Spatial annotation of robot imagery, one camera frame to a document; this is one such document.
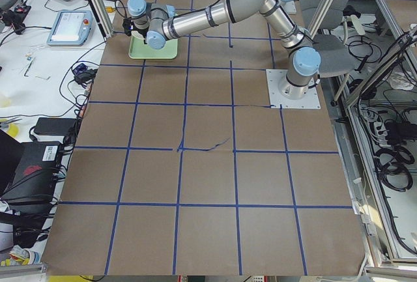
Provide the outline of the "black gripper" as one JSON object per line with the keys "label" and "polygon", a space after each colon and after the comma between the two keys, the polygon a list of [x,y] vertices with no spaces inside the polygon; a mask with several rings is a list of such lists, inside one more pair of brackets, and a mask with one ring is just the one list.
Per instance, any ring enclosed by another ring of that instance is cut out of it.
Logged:
{"label": "black gripper", "polygon": [[135,30],[134,22],[131,18],[123,18],[122,26],[125,34],[131,34]]}

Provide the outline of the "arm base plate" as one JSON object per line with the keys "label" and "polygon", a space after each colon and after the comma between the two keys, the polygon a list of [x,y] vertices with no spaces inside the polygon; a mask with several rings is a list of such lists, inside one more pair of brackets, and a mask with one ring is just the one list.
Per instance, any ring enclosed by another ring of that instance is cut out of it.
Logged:
{"label": "arm base plate", "polygon": [[295,1],[288,1],[288,2],[283,2],[282,3],[284,10],[286,11],[286,13],[290,14],[290,15],[295,15],[296,14],[296,5],[295,5]]}
{"label": "arm base plate", "polygon": [[269,102],[272,108],[320,109],[320,101],[313,78],[304,87],[287,81],[287,70],[266,69]]}

